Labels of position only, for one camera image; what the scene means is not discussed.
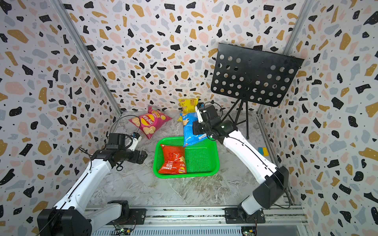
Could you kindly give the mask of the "blue potato chips bag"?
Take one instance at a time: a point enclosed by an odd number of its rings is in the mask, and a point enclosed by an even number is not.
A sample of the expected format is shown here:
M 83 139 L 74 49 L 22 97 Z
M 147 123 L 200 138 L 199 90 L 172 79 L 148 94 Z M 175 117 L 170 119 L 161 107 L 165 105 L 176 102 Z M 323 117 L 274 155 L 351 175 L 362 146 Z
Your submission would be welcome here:
M 197 113 L 182 113 L 181 117 L 184 132 L 183 147 L 192 146 L 207 139 L 206 134 L 195 135 L 193 132 L 193 124 L 198 121 Z

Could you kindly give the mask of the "yellow potato chips bag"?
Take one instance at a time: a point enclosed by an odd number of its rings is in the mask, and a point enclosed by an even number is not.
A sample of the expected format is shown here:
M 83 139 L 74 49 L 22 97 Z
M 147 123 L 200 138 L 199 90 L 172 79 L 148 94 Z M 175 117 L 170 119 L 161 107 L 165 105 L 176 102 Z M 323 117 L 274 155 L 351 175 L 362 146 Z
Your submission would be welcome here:
M 188 113 L 194 113 L 195 108 L 199 102 L 199 98 L 185 98 L 179 99 L 179 105 L 183 109 L 183 114 L 186 115 Z

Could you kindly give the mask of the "magenta potato chips bag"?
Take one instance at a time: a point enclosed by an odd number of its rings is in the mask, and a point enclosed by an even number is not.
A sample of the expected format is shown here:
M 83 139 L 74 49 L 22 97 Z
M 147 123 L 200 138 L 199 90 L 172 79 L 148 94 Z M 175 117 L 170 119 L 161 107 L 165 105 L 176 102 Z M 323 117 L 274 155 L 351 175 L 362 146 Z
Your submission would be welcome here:
M 151 105 L 148 107 L 146 114 L 129 119 L 148 139 L 151 139 L 154 133 L 170 120 L 172 120 L 170 116 Z

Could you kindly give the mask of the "red potato chips bag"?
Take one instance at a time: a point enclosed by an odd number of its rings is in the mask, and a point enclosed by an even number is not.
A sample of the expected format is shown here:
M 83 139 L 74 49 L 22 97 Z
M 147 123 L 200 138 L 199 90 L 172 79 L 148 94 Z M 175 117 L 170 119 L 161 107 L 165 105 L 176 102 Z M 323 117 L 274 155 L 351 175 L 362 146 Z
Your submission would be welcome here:
M 185 147 L 161 144 L 164 163 L 158 173 L 162 175 L 180 175 L 187 173 Z

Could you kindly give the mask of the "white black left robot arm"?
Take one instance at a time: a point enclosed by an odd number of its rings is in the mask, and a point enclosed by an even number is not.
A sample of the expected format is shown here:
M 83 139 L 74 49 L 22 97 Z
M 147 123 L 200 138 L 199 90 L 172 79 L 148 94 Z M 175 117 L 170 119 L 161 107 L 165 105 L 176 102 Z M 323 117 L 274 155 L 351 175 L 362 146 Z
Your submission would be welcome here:
M 37 217 L 39 236 L 90 236 L 108 223 L 143 224 L 145 209 L 131 210 L 128 201 L 114 200 L 85 214 L 88 202 L 103 178 L 123 161 L 142 164 L 145 151 L 97 150 L 77 183 L 52 208 Z

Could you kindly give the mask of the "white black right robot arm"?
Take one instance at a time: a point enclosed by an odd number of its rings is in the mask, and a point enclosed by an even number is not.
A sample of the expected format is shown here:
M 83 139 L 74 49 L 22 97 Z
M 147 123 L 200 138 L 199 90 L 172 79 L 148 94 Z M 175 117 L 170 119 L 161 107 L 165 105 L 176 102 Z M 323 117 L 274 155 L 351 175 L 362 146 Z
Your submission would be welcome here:
M 206 134 L 211 141 L 218 141 L 231 150 L 250 170 L 259 186 L 240 204 L 241 213 L 252 215 L 268 209 L 287 193 L 289 171 L 277 167 L 255 149 L 231 122 L 224 121 L 211 125 L 210 122 L 193 123 L 194 134 Z

